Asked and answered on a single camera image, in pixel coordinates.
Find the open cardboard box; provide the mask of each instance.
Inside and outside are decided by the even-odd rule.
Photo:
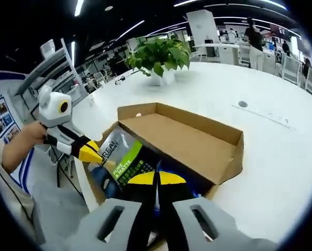
[[[117,125],[145,146],[211,181],[213,186],[205,194],[208,199],[220,184],[242,171],[243,132],[220,122],[160,103],[119,107],[118,121],[103,132],[98,146]],[[92,192],[102,204],[106,197],[89,173],[88,163],[83,166]]]

